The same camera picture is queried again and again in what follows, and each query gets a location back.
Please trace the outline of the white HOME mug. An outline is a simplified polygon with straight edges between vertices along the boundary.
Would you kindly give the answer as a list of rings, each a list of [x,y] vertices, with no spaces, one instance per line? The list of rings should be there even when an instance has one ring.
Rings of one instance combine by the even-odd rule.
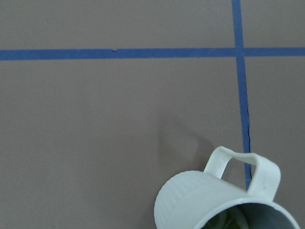
[[[222,179],[231,159],[256,167],[248,189]],[[281,180],[279,167],[255,153],[216,148],[204,171],[185,171],[170,178],[154,204],[159,229],[296,229],[293,216],[274,202]]]

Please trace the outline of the brown paper table cover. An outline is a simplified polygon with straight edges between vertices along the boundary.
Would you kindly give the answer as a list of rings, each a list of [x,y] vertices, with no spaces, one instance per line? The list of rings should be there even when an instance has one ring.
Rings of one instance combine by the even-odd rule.
[[[304,228],[304,1],[1,1],[1,228],[153,229],[218,146],[278,164]]]

